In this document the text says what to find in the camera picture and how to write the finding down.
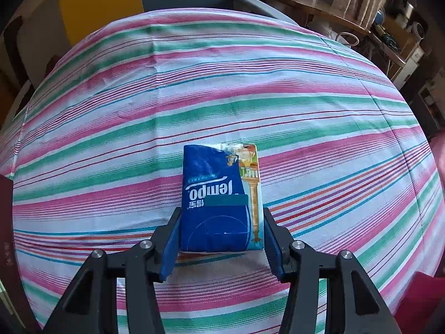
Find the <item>blue Tempo tissue pack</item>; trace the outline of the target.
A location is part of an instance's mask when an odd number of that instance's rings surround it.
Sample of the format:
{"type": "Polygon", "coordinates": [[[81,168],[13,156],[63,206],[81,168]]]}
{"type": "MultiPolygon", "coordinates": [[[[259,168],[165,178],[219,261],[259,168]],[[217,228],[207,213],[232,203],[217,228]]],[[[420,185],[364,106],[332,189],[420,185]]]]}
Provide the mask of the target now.
{"type": "Polygon", "coordinates": [[[182,252],[264,249],[257,147],[247,143],[186,145],[182,161],[182,252]]]}

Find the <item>red cushion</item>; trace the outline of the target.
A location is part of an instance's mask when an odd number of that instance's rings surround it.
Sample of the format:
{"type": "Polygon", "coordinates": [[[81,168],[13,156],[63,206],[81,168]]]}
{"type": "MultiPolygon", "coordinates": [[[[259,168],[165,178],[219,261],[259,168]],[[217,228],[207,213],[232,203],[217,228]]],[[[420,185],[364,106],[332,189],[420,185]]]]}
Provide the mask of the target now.
{"type": "Polygon", "coordinates": [[[394,318],[402,333],[444,333],[444,278],[416,272],[394,318]]]}

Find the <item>dark red gold box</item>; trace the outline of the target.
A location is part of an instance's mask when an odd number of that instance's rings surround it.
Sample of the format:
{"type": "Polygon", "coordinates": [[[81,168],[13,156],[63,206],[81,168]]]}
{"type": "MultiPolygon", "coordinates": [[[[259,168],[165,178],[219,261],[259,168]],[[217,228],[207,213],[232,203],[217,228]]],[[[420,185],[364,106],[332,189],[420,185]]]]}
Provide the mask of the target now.
{"type": "Polygon", "coordinates": [[[20,278],[12,219],[13,181],[1,176],[1,283],[20,322],[29,333],[41,333],[20,278]]]}

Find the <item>striped tablecloth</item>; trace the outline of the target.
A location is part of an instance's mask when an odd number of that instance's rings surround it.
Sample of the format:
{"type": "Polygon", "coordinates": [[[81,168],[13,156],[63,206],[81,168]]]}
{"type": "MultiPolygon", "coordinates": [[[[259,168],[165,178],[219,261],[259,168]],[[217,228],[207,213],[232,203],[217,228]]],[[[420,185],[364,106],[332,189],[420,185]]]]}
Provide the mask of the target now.
{"type": "Polygon", "coordinates": [[[444,196],[415,115],[359,53],[234,11],[110,23],[57,62],[1,134],[17,261],[45,324],[89,253],[181,204],[187,144],[252,143],[264,204],[316,250],[351,250],[390,309],[444,252],[444,196]]]}

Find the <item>wooden side table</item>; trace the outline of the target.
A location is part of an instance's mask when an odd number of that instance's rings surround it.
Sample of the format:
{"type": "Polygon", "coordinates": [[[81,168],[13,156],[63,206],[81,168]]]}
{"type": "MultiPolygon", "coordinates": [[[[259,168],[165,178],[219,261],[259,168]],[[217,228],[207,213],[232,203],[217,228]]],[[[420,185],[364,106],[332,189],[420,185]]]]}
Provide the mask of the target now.
{"type": "Polygon", "coordinates": [[[398,53],[392,51],[387,45],[383,44],[380,39],[375,36],[367,28],[363,28],[356,21],[343,16],[338,11],[335,11],[330,5],[319,0],[276,0],[294,9],[300,9],[307,15],[323,17],[326,20],[337,23],[347,29],[353,30],[361,35],[368,35],[377,44],[382,46],[384,53],[389,59],[399,67],[404,67],[406,62],[400,57],[398,53]]]}

